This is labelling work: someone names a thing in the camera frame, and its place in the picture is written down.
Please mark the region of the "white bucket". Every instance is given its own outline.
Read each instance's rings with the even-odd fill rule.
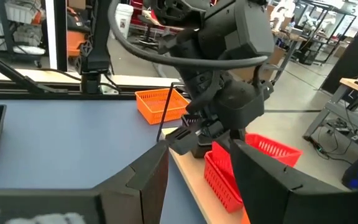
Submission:
[[[127,4],[118,4],[116,11],[116,22],[119,30],[124,35],[125,38],[128,37],[129,25],[131,24],[132,13],[134,13],[134,8]],[[110,31],[110,36],[115,39],[114,34]]]

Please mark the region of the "gray floor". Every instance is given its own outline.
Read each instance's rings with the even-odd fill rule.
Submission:
[[[150,62],[139,59],[127,53],[115,40],[110,39],[108,48],[116,74],[157,77]],[[290,62],[279,82],[275,85],[274,94],[266,101],[266,108],[270,110],[317,110],[321,109],[329,96],[316,89],[322,84],[325,76],[333,65],[326,64],[305,66]],[[164,68],[167,77],[179,78],[179,74],[172,67]],[[303,151],[296,168],[319,178],[325,182],[346,189],[340,181],[345,169],[349,166],[341,161],[327,161],[320,158],[311,145],[301,135],[317,113],[267,113],[256,119],[248,131],[263,134],[289,146]],[[314,138],[330,151],[336,147],[333,136],[325,130],[317,131]],[[338,136],[338,152],[345,150],[349,142]],[[342,157],[349,161],[357,159],[350,146],[348,153]]]

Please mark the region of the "floor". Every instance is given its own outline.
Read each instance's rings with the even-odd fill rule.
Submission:
[[[127,53],[115,40],[109,40],[108,49],[116,74],[158,77],[150,62]],[[265,102],[266,109],[321,109],[330,96],[317,89],[332,67],[333,64],[320,67],[290,62],[275,85],[273,95]],[[164,66],[164,72],[169,78],[179,78],[173,67]],[[312,146],[302,138],[302,134],[316,116],[317,113],[266,113],[252,122],[247,130],[302,150],[303,155],[296,165],[298,170],[345,190],[340,178],[349,165],[341,161],[320,158]],[[318,139],[327,151],[336,147],[334,138],[326,134],[325,130],[317,131],[313,137]],[[339,136],[338,142],[337,152],[345,150],[349,144],[346,139],[340,139]],[[357,156],[350,146],[348,153],[342,158],[352,162]]]

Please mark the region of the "blue-gray table surface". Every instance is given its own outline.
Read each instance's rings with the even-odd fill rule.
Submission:
[[[135,101],[0,100],[0,189],[87,189],[155,144]],[[165,127],[178,126],[178,122]],[[205,223],[170,157],[161,223]]]

